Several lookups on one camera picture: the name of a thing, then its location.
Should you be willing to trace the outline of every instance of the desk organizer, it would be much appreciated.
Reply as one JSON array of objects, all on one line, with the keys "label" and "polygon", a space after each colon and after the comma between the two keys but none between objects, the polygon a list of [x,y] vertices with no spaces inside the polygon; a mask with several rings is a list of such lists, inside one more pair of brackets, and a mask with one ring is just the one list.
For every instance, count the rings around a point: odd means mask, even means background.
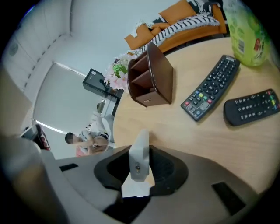
[{"label": "desk organizer", "polygon": [[131,98],[144,107],[172,102],[173,67],[154,43],[129,62],[127,82]]}]

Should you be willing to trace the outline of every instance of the table surface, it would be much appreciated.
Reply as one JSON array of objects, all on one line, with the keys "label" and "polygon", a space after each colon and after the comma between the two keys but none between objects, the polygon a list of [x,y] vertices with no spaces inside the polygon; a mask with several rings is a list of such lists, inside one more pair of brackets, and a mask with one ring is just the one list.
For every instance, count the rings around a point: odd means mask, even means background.
[{"label": "table surface", "polygon": [[174,68],[171,105],[143,107],[124,93],[114,121],[118,147],[133,144],[141,129],[150,132],[150,144],[209,158],[233,172],[257,193],[267,189],[280,162],[280,113],[240,127],[223,118],[226,100],[272,88],[280,97],[280,72],[270,60],[257,68],[240,65],[233,85],[200,121],[180,104],[198,87],[220,57],[233,56],[230,38],[201,42],[167,56]]}]

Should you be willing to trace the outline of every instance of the remote control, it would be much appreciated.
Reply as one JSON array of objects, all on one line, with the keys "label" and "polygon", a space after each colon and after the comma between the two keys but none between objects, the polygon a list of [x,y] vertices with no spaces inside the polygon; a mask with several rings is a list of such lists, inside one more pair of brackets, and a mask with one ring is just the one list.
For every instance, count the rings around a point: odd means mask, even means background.
[{"label": "remote control", "polygon": [[195,120],[205,116],[232,82],[240,61],[223,55],[209,75],[196,90],[181,104],[181,107]]},{"label": "remote control", "polygon": [[224,103],[224,117],[232,126],[256,121],[279,111],[279,99],[272,89]]}]

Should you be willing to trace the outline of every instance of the black and white striped throw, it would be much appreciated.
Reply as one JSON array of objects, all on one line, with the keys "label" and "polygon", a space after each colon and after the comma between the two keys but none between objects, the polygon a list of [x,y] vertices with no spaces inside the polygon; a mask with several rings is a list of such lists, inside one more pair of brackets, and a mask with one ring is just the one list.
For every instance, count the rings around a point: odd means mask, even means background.
[{"label": "black and white striped throw", "polygon": [[[150,42],[153,42],[156,46],[160,46],[167,38],[172,37],[174,34],[183,30],[195,29],[201,26],[219,26],[220,23],[213,16],[207,14],[197,14],[195,16],[187,17],[174,23],[170,27],[161,31]],[[138,57],[140,54],[147,50],[148,44],[134,51]]]}]

